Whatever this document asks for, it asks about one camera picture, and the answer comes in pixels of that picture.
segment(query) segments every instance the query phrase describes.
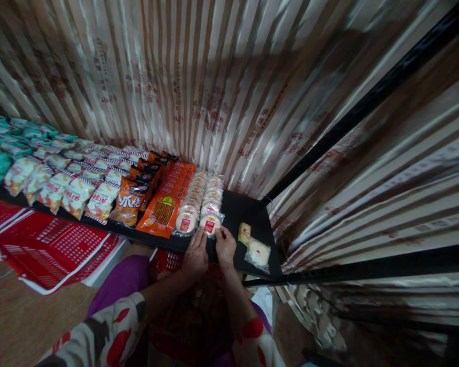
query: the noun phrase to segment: wooden floor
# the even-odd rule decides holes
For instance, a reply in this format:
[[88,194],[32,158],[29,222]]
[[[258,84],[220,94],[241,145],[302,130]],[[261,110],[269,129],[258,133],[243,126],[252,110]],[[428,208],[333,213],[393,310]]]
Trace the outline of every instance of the wooden floor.
[[[0,276],[10,268],[0,262]],[[31,366],[53,343],[81,322],[96,289],[81,283],[41,296],[15,273],[0,279],[0,366]],[[288,305],[278,303],[274,337],[288,367],[301,364],[303,348],[313,348],[313,337]]]

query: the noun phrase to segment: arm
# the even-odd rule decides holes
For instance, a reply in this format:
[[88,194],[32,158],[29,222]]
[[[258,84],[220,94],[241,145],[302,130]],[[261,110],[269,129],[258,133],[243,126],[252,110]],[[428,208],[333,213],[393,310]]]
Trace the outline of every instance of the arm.
[[221,230],[216,231],[216,239],[216,252],[223,273],[223,286],[228,303],[231,328],[233,337],[236,338],[243,326],[257,318],[258,315],[245,293],[245,288],[241,284],[233,264],[236,250],[235,239],[230,231],[223,226]]

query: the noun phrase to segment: floral sleeve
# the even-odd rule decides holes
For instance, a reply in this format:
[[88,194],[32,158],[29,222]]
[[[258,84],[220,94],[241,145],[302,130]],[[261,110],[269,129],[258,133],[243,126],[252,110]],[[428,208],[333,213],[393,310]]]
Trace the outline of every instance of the floral sleeve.
[[121,298],[66,333],[37,365],[122,365],[134,352],[146,326],[145,310],[140,293]]
[[248,322],[233,343],[232,365],[235,366],[284,366],[279,351],[260,319]]

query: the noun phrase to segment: purple pants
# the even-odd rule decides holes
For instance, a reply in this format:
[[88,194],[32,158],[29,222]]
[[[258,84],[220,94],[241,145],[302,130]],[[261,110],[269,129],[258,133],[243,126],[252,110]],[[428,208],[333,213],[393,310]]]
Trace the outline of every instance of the purple pants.
[[[148,267],[149,257],[141,255],[128,256],[117,264],[90,303],[86,318],[109,307],[119,299],[148,287]],[[262,309],[253,302],[251,304],[267,331],[271,333],[270,325]],[[214,365],[231,365],[229,351],[219,357],[215,355],[214,358]]]

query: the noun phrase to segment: clear plastic bag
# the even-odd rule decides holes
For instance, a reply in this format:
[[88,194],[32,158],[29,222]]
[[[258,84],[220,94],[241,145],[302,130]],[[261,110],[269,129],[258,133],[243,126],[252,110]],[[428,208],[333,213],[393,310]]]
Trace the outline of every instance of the clear plastic bag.
[[269,271],[270,246],[250,237],[248,248],[245,254],[245,261],[252,264],[264,273],[270,274]]

